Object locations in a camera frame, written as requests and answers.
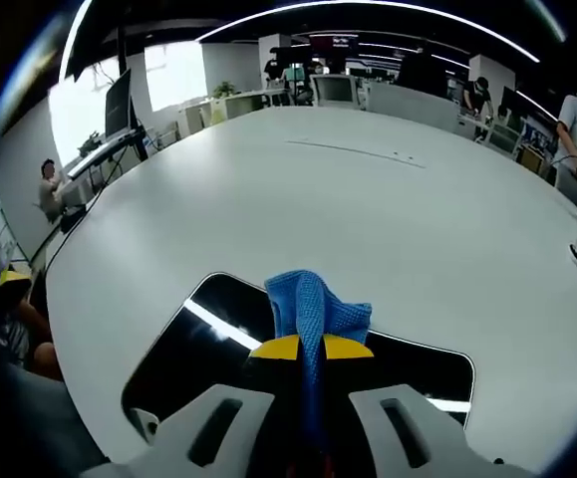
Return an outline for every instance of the oval table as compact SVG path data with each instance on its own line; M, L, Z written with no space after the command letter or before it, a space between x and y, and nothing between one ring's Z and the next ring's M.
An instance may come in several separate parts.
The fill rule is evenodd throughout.
M541 471L577 428L576 238L562 195L464 138L365 112L267 109L105 190L49 270L48 305L71 397L114 461L146 447L122 390L202 278L263 285L304 268L372 303L375 330L467 354L470 446Z

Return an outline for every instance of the standing person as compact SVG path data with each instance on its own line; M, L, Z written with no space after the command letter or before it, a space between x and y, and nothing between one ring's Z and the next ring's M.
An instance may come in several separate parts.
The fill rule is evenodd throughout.
M64 210L62 198L56 193L60 186L61 179L55 175L55 164L53 159L47 159L40 167L42 174L39 191L40 209L42 209L42 212L47 216L47 220L51 223L55 222Z
M264 73L266 74L266 89L270 88L271 85L281 79L284 73L283 66L277 60L277 50L276 48L271 48L270 53L272 58L266 62L264 67Z
M475 82L467 82L463 92L463 100L467 109L475 116L480 116L483 105L487 105L487 113L494 116L494 106L489 95L489 81L486 77L478 77Z
M552 164L556 168L556 189L577 206L577 96L563 101L556 126L558 149Z

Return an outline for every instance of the potted plant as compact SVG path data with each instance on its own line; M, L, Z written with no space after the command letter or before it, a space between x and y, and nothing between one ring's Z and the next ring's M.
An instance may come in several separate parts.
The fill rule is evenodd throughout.
M215 98L226 98L234 94L235 86L230 82L221 82L212 92Z

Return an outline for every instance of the blue microfiber towel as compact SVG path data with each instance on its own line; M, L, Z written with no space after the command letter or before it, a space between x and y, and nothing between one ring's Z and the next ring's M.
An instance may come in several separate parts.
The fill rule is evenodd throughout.
M303 344L304 431L314 444L322 445L318 366L322 336L332 334L363 344L372 306L341 302L310 271L286 272L268 279L265 286L275 317L275 337L298 334Z

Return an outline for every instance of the window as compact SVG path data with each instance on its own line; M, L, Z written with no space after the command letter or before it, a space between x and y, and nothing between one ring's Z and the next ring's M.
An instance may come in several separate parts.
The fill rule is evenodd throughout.
M154 112L207 95L199 43L179 42L146 48L144 62L150 107Z
M110 58L82 71L49 91L51 128L60 162L66 166L94 131L104 135L107 91L120 77L118 59Z

